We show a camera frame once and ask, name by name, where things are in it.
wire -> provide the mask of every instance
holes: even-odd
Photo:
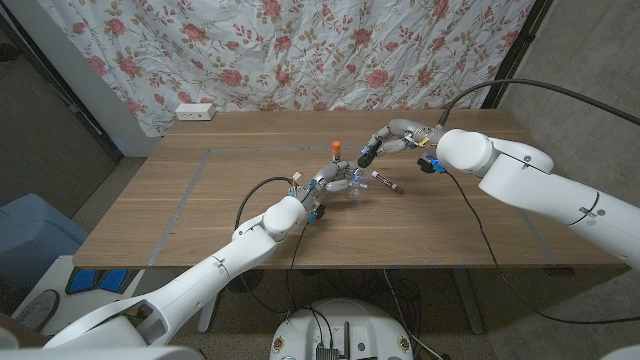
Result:
[[[616,116],[619,116],[633,124],[639,125],[640,126],[640,119],[638,119],[637,117],[626,113],[620,109],[616,109],[613,106],[601,103],[598,100],[592,99],[588,96],[582,95],[582,94],[578,94],[576,92],[573,92],[571,90],[567,90],[565,88],[562,88],[560,86],[556,86],[556,85],[552,85],[552,84],[548,84],[545,82],[541,82],[541,81],[535,81],[535,80],[528,80],[528,79],[501,79],[501,80],[493,80],[493,81],[487,81],[487,82],[483,82],[481,84],[472,86],[470,88],[468,88],[467,90],[461,92],[460,94],[458,94],[458,96],[456,96],[455,98],[453,98],[453,100],[449,103],[449,105],[446,107],[446,109],[444,110],[444,113],[442,114],[442,116],[440,117],[440,120],[438,121],[438,125],[440,126],[444,126],[444,124],[447,122],[447,117],[449,117],[449,112],[451,112],[451,109],[453,109],[453,107],[455,106],[455,104],[460,101],[460,99],[462,99],[463,97],[471,94],[472,92],[481,89],[483,87],[487,87],[487,86],[492,86],[492,85],[498,85],[498,84],[524,84],[524,85],[531,85],[531,86],[536,86],[536,87],[540,87],[543,89],[547,89],[547,90],[551,90],[551,91],[555,91],[567,96],[570,96],[574,99],[580,100],[582,102],[585,102],[589,105],[595,106],[598,109],[602,109],[606,112],[609,112],[611,114],[614,114]]]
[[[316,319],[316,324],[318,324],[318,329],[320,330],[320,344],[322,344],[322,347],[324,347],[324,339],[322,338],[322,326],[320,326],[320,321],[318,320],[318,317],[316,316],[315,310],[313,310],[311,305],[309,305],[309,309],[307,309],[307,310],[311,310],[311,314],[313,314],[313,317]]]
[[[329,325],[329,321],[327,320],[327,318],[322,315],[321,312],[312,308],[311,305],[303,306],[302,309],[311,310],[312,312],[320,315],[320,317],[324,320],[324,322],[327,324],[327,328],[329,328],[329,349],[333,349],[333,332],[331,331],[331,325]]]
[[[253,299],[258,304],[260,304],[263,308],[267,309],[269,312],[272,312],[272,313],[274,313],[276,315],[287,315],[287,314],[289,314],[289,310],[287,310],[287,311],[278,311],[278,310],[275,310],[275,309],[271,308],[270,306],[268,306],[264,302],[262,302],[262,300],[260,300],[260,298],[258,298],[258,296],[253,292],[253,290],[251,290],[251,288],[249,287],[249,284],[247,284],[247,281],[244,279],[244,276],[242,276],[242,274],[240,274],[239,277],[240,277],[240,281],[242,281],[242,283],[244,284],[244,287],[247,289],[247,291],[249,291],[249,293],[251,294]]]
[[[240,217],[242,216],[242,210],[244,210],[244,206],[247,204],[247,201],[249,201],[249,198],[251,197],[251,195],[253,195],[253,193],[255,193],[256,191],[258,191],[258,189],[260,189],[263,185],[270,183],[272,181],[286,181],[289,184],[293,184],[293,180],[291,180],[290,178],[284,177],[284,176],[274,176],[271,178],[268,178],[266,180],[261,181],[258,185],[254,186],[253,189],[251,189],[251,191],[249,191],[249,193],[247,194],[247,196],[244,197],[244,200],[242,200],[242,204],[240,204],[240,208],[238,209],[238,215],[236,216],[236,226],[234,229],[237,229],[238,226],[240,226]]]
[[[296,304],[293,301],[293,291],[291,290],[291,282],[289,281],[289,271],[293,270],[293,263],[296,261],[296,254],[298,253],[298,246],[300,246],[300,241],[302,241],[302,235],[304,235],[304,231],[307,230],[307,226],[311,224],[307,222],[307,224],[302,228],[302,232],[300,233],[300,237],[298,238],[298,242],[296,243],[296,249],[293,251],[293,256],[291,257],[291,266],[287,269],[285,273],[285,282],[287,283],[287,291],[289,292],[289,312],[291,312],[291,308],[296,308]]]
[[[261,181],[258,185],[254,186],[253,189],[251,189],[251,191],[249,191],[249,193],[247,194],[247,196],[244,197],[244,200],[242,200],[242,203],[240,204],[240,208],[238,209],[238,215],[236,216],[236,224],[234,229],[237,229],[238,226],[240,226],[240,218],[242,217],[242,210],[244,210],[244,206],[247,204],[247,201],[249,201],[249,198],[251,198],[251,195],[253,195],[256,191],[258,191],[258,189],[260,189],[263,185],[270,183],[272,181],[286,181],[289,184],[293,185],[293,180],[284,176],[275,176],[275,177],[271,177],[268,178],[266,180]],[[265,308],[266,310],[268,310],[271,313],[274,313],[276,315],[288,315],[290,313],[289,310],[291,310],[291,305],[289,305],[289,309],[287,309],[287,311],[278,311],[275,310],[273,308],[271,308],[270,306],[268,306],[267,304],[265,304],[262,300],[260,300],[260,298],[258,298],[258,296],[253,292],[253,290],[249,287],[249,284],[247,284],[247,280],[244,278],[244,274],[240,274],[240,280],[242,281],[242,284],[244,285],[244,287],[247,289],[247,291],[249,293],[251,293],[251,296],[253,297],[253,299],[260,304],[263,308]]]
[[[473,206],[471,206],[471,203],[469,202],[469,199],[467,199],[467,195],[462,190],[462,187],[458,183],[458,180],[456,180],[456,178],[450,172],[445,171],[445,173],[447,175],[449,175],[451,177],[451,179],[453,180],[453,182],[456,184],[456,186],[458,187],[458,190],[460,190],[460,193],[462,194],[462,198],[464,198],[464,201],[469,206],[469,209],[471,209],[471,212],[473,212],[473,215],[476,217],[476,220],[478,221],[478,226],[480,227],[480,233],[482,234],[482,238],[484,239],[484,242],[487,244],[487,248],[489,249],[489,253],[491,254],[491,259],[493,260],[493,263],[496,266],[496,270],[498,271],[498,274],[500,274],[500,277],[502,278],[502,281],[505,283],[505,285],[507,285],[507,288],[509,288],[511,293],[513,295],[515,295],[515,297],[523,305],[528,307],[529,310],[535,312],[536,314],[538,314],[538,315],[540,315],[540,316],[542,316],[542,317],[544,317],[546,319],[557,321],[557,322],[561,322],[561,323],[564,323],[564,324],[573,324],[573,325],[603,325],[603,324],[616,324],[616,323],[624,323],[624,322],[640,320],[640,316],[634,316],[634,317],[628,317],[628,318],[620,318],[620,319],[611,319],[611,320],[595,320],[595,321],[566,320],[566,319],[561,319],[561,318],[557,318],[557,317],[554,317],[554,316],[550,316],[550,315],[544,314],[544,313],[540,312],[538,309],[534,308],[532,305],[530,305],[527,301],[525,301],[516,292],[516,290],[507,281],[507,278],[505,277],[504,273],[502,272],[502,268],[500,267],[500,265],[498,265],[498,260],[496,259],[496,255],[494,254],[493,249],[491,248],[491,244],[489,243],[489,240],[487,239],[487,235],[484,233],[484,228],[482,227],[482,221],[480,221],[480,217],[478,216],[478,213],[476,212],[476,210],[473,208]]]
[[[422,343],[422,341],[418,340],[418,338],[415,335],[413,335],[411,333],[411,331],[409,331],[409,328],[407,327],[407,323],[404,321],[404,315],[402,315],[402,309],[400,308],[400,302],[398,302],[398,297],[396,295],[396,292],[395,292],[395,290],[393,290],[393,285],[391,285],[391,281],[389,280],[389,276],[387,276],[387,269],[383,269],[382,272],[384,274],[384,278],[387,280],[387,285],[389,285],[389,290],[391,290],[391,294],[393,295],[393,299],[396,301],[396,306],[398,307],[398,312],[400,313],[400,320],[402,320],[402,325],[404,325],[404,328],[407,331],[407,333],[409,334],[409,336],[412,337],[414,340],[416,340],[418,342],[418,344],[422,345],[423,348],[425,348],[427,351],[429,351],[431,354],[433,354],[433,356],[437,357],[439,360],[443,360],[442,357],[440,355],[438,355],[437,352],[435,352],[433,349],[431,349],[430,347],[428,347],[427,345]]]

power strip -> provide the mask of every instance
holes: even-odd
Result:
[[[180,104],[176,109],[178,120],[211,120],[215,114],[213,104]]]

orange cap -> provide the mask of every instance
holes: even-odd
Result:
[[[340,153],[340,141],[334,141],[331,143],[331,152],[334,154]]]

black connector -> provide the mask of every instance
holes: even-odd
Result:
[[[418,159],[418,165],[420,165],[420,170],[427,174],[436,172],[436,170],[433,168],[433,164],[423,158]]]
[[[367,151],[365,154],[362,154],[360,159],[358,159],[358,166],[360,166],[361,168],[366,168],[371,165],[373,159],[375,159],[375,157],[378,155],[378,149],[380,148],[380,145],[382,145],[382,141],[378,140],[375,144],[373,144],[373,146],[369,148],[369,151]]]
[[[325,209],[324,204],[320,204],[320,206],[318,206],[318,208],[315,211],[316,220],[322,219],[322,217],[324,216],[324,209]]]

table surface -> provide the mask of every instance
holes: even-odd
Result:
[[[357,160],[371,134],[391,119],[435,125],[440,110],[218,113],[212,121],[178,122],[160,142],[73,258],[82,268],[189,267],[230,241],[240,202],[258,182],[296,171],[306,182],[331,160]],[[501,110],[453,111],[447,128],[462,128],[535,145]],[[478,224],[451,178],[425,174],[419,150],[377,158],[375,179],[358,200],[326,194],[326,215],[309,225],[296,268],[493,266]],[[564,226],[505,205],[453,172],[482,219],[505,266],[620,265]],[[243,221],[286,195],[265,185],[247,203]],[[262,268],[288,268],[302,226],[291,231]]]

